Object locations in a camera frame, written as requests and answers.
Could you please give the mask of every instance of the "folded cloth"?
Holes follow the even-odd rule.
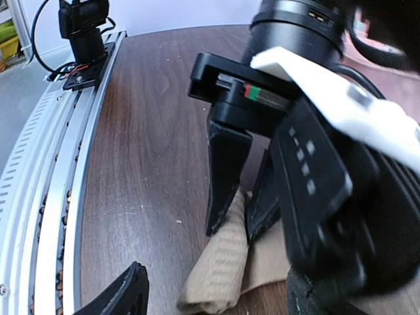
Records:
[[[238,190],[225,222],[191,271],[177,304],[183,314],[221,314],[235,307],[242,293],[286,279],[289,263],[282,224],[248,247],[247,200],[248,195]]]

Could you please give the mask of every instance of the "black cylinder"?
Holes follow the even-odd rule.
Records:
[[[76,64],[90,64],[106,57],[99,29],[91,29],[70,39]]]
[[[331,0],[263,0],[242,62],[281,46],[325,66],[342,57],[344,32],[345,16]]]

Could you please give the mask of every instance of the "brown wood grain surface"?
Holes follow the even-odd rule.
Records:
[[[138,261],[150,278],[148,313],[178,314],[180,290],[207,243],[209,105],[187,97],[189,76],[198,52],[239,59],[248,33],[245,26],[222,26],[124,40],[89,162],[83,305]],[[248,188],[265,145],[257,138],[245,166],[241,181]],[[287,314],[285,297],[283,283],[268,285],[227,314]]]

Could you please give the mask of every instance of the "black mounting plate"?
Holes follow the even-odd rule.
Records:
[[[89,68],[87,68],[86,70],[76,71],[75,73],[72,73],[71,76],[69,76],[69,78],[65,82],[63,89],[71,89],[73,91],[78,91],[87,87],[98,86],[102,81],[102,78],[104,77],[106,66],[110,61],[115,47],[115,43],[105,44],[105,51],[108,54],[106,59],[89,66]]]

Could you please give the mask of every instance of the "gray floor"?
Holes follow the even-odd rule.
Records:
[[[69,56],[69,50],[65,50],[44,59],[48,65],[57,67]],[[24,69],[19,65],[0,73],[0,175],[20,132],[47,88],[48,83],[43,81],[46,74],[36,61]]]

